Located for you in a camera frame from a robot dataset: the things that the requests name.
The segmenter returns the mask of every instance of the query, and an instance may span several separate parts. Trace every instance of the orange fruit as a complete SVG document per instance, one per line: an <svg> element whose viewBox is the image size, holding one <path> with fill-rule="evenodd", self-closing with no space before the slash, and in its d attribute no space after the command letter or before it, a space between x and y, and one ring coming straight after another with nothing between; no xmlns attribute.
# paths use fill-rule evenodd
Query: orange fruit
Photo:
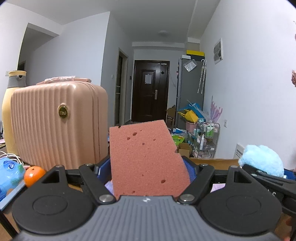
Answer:
<svg viewBox="0 0 296 241"><path fill-rule="evenodd" d="M26 186L29 188L32 186L35 182L37 182L46 171L38 166L33 166L28 168L24 174L24 182Z"/></svg>

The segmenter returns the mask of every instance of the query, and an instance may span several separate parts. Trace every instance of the gray refrigerator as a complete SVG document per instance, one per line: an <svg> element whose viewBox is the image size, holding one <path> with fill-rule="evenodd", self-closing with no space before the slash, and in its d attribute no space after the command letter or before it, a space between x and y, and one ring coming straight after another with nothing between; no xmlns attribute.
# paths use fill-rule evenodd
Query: gray refrigerator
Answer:
<svg viewBox="0 0 296 241"><path fill-rule="evenodd" d="M188 101L198 103L200 108L203 108L205 88L202 92L202 82L200 91L197 93L203 62L196 61L197 66L188 72L184 67L184 64L188 61L189 59L185 58L179 59L176 110L187 106L189 104ZM185 119L178 113L176 113L175 126L179 129L185 129Z"/></svg>

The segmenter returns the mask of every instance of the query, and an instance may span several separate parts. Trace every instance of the blue pom-pom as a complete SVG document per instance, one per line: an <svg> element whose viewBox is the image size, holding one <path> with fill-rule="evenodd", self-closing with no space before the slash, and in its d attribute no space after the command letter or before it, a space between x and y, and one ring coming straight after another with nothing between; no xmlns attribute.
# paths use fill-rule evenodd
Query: blue pom-pom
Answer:
<svg viewBox="0 0 296 241"><path fill-rule="evenodd" d="M267 146L247 145L242 157L239 160L239 165L248 164L269 175L283 177L284 165L276 152Z"/></svg>

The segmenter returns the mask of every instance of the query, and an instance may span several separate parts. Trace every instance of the metal screw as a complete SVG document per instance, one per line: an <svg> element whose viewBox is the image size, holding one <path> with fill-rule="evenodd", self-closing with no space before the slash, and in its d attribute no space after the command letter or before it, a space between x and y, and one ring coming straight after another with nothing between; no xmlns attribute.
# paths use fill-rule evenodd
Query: metal screw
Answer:
<svg viewBox="0 0 296 241"><path fill-rule="evenodd" d="M114 197L110 194L104 194L99 197L101 202L111 202L114 200Z"/></svg>
<svg viewBox="0 0 296 241"><path fill-rule="evenodd" d="M192 194L182 194L180 196L180 200L182 200L183 202L191 202L195 199L195 196L193 196Z"/></svg>

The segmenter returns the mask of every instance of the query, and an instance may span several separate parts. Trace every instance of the yellow thermos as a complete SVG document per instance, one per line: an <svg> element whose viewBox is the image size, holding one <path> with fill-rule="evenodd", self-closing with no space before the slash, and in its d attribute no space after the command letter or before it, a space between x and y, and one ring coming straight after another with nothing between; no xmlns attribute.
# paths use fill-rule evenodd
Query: yellow thermos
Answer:
<svg viewBox="0 0 296 241"><path fill-rule="evenodd" d="M16 155L18 151L12 131L10 99L16 89L23 87L26 87L26 72L20 70L9 72L8 86L2 103L2 120L7 152Z"/></svg>

